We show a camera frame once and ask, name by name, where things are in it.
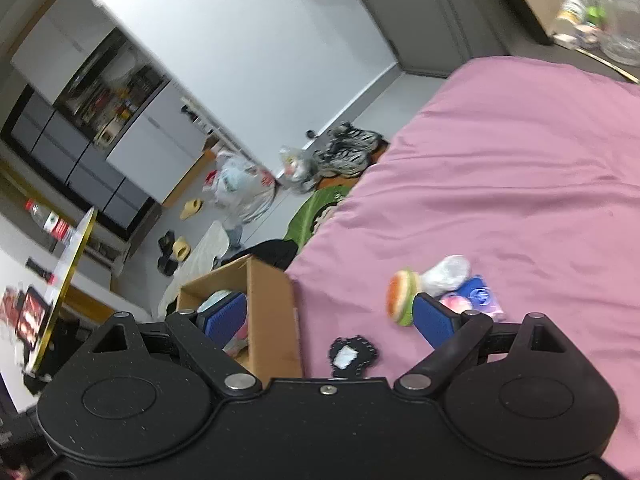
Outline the fluffy light blue plush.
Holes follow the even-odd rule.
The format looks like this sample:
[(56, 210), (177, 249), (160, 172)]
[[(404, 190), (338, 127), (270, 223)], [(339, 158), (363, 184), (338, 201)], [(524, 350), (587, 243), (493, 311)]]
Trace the fluffy light blue plush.
[(223, 300), (224, 298), (227, 298), (231, 294), (232, 294), (232, 291), (229, 289), (217, 290), (201, 303), (201, 305), (198, 307), (198, 310), (196, 310), (196, 312), (198, 313), (205, 312), (206, 310), (213, 307), (215, 304), (218, 304), (219, 301)]

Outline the pink peach toy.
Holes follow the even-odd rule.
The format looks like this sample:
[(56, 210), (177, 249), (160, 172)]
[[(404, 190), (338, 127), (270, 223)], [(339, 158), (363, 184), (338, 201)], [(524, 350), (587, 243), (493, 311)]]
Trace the pink peach toy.
[(454, 313), (462, 314), (465, 311), (473, 310), (472, 302), (465, 296), (458, 294), (447, 294), (439, 299), (439, 302)]

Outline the plush hamburger toy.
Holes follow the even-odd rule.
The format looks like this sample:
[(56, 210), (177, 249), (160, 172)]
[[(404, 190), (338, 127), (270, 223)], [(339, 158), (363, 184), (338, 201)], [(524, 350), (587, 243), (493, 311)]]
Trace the plush hamburger toy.
[(386, 292), (387, 315), (400, 326), (412, 324), (414, 297), (420, 292), (420, 275), (411, 270), (396, 272)]

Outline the blue tissue pack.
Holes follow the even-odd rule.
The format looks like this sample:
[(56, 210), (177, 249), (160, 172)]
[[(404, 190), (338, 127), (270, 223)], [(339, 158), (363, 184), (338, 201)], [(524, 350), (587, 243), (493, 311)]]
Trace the blue tissue pack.
[(473, 275), (466, 280), (456, 293), (469, 301), (474, 310), (489, 315), (495, 321), (504, 319), (504, 312), (496, 295), (481, 275)]

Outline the black white small pouch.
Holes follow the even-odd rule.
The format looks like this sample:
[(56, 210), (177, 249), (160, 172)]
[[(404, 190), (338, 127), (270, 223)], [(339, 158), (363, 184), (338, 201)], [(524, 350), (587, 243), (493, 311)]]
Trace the black white small pouch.
[(360, 335), (336, 338), (329, 348), (329, 362), (334, 379), (363, 378), (367, 368), (377, 359), (378, 349)]

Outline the brown cardboard box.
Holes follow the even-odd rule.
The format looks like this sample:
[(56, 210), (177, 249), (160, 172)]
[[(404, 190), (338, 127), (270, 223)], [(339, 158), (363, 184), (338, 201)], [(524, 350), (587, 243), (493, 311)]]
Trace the brown cardboard box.
[(177, 308), (196, 309), (223, 289), (247, 296), (248, 347), (235, 361), (263, 384), (272, 378), (301, 378), (297, 310), (293, 286), (286, 274), (245, 256), (183, 285)]

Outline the black sandal pair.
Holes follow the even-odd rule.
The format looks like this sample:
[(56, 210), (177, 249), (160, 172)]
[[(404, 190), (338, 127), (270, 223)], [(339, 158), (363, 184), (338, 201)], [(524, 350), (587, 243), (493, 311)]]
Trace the black sandal pair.
[(157, 260), (156, 267), (160, 274), (168, 276), (168, 278), (173, 276), (178, 269), (178, 261), (174, 258), (174, 253), (172, 252), (172, 246), (174, 246), (175, 241), (175, 232), (171, 230), (167, 231), (157, 241), (160, 248), (160, 258)]

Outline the cream towel on floor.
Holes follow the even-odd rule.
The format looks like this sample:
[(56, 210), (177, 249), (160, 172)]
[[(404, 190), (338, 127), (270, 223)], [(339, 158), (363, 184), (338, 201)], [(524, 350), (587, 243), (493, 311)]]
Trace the cream towel on floor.
[(224, 226), (215, 220), (172, 277), (163, 296), (160, 297), (155, 316), (163, 318), (167, 307), (177, 299), (180, 288), (212, 270), (228, 252), (229, 247), (230, 240)]

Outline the yellow slipper near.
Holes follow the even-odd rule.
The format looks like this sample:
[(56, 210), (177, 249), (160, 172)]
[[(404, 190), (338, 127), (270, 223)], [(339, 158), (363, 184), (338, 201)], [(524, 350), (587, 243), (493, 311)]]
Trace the yellow slipper near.
[(190, 256), (190, 253), (191, 246), (183, 237), (177, 238), (175, 243), (172, 244), (172, 255), (177, 261), (183, 262)]

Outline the yellow slipper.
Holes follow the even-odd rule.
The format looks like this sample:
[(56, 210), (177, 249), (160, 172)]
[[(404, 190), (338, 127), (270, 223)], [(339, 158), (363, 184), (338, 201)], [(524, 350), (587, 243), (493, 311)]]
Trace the yellow slipper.
[(177, 238), (175, 243), (172, 244), (172, 255), (177, 261), (183, 262), (190, 256), (190, 253), (191, 246), (183, 237)]
[(180, 219), (186, 220), (195, 216), (203, 208), (203, 201), (200, 198), (194, 198), (194, 200), (188, 200), (182, 207), (180, 212)]

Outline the black clothing on floor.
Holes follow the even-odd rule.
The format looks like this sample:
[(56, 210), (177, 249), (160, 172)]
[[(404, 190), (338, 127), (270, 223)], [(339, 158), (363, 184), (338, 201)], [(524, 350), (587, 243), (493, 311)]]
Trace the black clothing on floor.
[(225, 266), (235, 260), (250, 256), (274, 268), (285, 271), (295, 259), (297, 253), (298, 245), (294, 240), (276, 240), (274, 238), (273, 240), (265, 240), (252, 247), (245, 248), (229, 258), (225, 258), (221, 261), (221, 264)]

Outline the yellow slipper far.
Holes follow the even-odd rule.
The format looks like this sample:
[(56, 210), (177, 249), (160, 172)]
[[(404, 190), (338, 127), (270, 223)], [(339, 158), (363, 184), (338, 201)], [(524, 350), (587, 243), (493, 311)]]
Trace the yellow slipper far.
[(203, 201), (200, 198), (194, 198), (194, 200), (188, 200), (182, 207), (180, 212), (180, 219), (186, 220), (195, 216), (203, 208)]

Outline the green leaf cartoon rug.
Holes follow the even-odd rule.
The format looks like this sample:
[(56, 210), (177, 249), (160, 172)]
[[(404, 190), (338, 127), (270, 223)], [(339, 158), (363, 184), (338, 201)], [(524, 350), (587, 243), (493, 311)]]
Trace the green leaf cartoon rug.
[(284, 238), (292, 240), (302, 249), (326, 220), (334, 214), (335, 208), (346, 198), (352, 188), (334, 185), (320, 188), (300, 206), (288, 224)]

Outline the large white plastic bag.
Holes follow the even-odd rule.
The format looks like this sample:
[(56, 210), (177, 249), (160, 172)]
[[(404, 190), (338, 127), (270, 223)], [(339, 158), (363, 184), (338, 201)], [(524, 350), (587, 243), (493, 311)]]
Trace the large white plastic bag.
[(276, 196), (276, 180), (242, 155), (220, 151), (212, 193), (217, 206), (239, 222), (250, 223), (270, 208)]

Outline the small clear plastic bag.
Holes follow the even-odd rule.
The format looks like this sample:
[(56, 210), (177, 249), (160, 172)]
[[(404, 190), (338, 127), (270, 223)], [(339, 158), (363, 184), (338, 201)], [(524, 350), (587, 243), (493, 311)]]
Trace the small clear plastic bag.
[(319, 181), (318, 167), (306, 151), (282, 146), (279, 155), (283, 168), (281, 181), (287, 188), (306, 193), (316, 187)]

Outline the red label water bottle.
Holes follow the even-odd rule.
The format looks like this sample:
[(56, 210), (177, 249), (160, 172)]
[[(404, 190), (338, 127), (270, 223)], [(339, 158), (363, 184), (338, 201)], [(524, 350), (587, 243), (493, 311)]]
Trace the red label water bottle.
[(29, 212), (32, 220), (40, 226), (44, 232), (52, 236), (57, 242), (64, 245), (70, 244), (75, 234), (75, 229), (52, 209), (28, 200), (25, 209)]

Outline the pink bed sheet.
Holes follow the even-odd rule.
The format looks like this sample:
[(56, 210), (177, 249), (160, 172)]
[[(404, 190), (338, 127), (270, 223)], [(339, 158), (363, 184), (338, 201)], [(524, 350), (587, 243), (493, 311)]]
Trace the pink bed sheet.
[(620, 401), (606, 460), (639, 474), (639, 89), (529, 58), (454, 72), (288, 268), (304, 373), (336, 338), (378, 348), (371, 374), (427, 355), (386, 314), (402, 269), (469, 260), (506, 318), (541, 312)]

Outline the smartphone showing video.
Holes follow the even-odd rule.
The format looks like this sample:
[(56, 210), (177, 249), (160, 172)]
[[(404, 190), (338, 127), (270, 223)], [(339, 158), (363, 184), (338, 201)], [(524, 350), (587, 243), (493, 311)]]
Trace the smartphone showing video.
[(16, 336), (28, 350), (34, 350), (47, 326), (51, 306), (34, 286), (18, 294), (17, 305)]

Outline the white kitchen cabinet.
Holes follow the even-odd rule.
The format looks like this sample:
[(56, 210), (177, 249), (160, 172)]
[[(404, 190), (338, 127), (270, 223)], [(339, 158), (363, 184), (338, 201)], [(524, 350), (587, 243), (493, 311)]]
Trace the white kitchen cabinet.
[(185, 106), (182, 89), (166, 84), (106, 156), (113, 168), (160, 204), (203, 154), (206, 135)]

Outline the grey sneaker right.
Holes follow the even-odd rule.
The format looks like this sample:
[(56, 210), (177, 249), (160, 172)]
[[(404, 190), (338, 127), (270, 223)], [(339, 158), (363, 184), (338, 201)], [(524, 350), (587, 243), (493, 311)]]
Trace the grey sneaker right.
[(339, 148), (371, 154), (383, 143), (382, 136), (372, 130), (355, 127), (351, 122), (342, 122), (329, 131), (330, 140)]

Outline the grey door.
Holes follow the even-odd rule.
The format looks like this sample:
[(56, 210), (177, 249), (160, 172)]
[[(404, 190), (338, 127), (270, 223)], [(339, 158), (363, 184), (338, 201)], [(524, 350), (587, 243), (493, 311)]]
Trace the grey door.
[(500, 0), (361, 0), (406, 73), (449, 76), (472, 58), (506, 55), (490, 24)]

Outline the clear plastic water jug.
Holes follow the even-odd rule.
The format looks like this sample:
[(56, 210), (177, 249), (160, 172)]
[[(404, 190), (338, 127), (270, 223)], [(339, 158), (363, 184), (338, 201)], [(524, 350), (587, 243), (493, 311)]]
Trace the clear plastic water jug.
[(588, 0), (600, 48), (612, 60), (639, 65), (639, 0)]

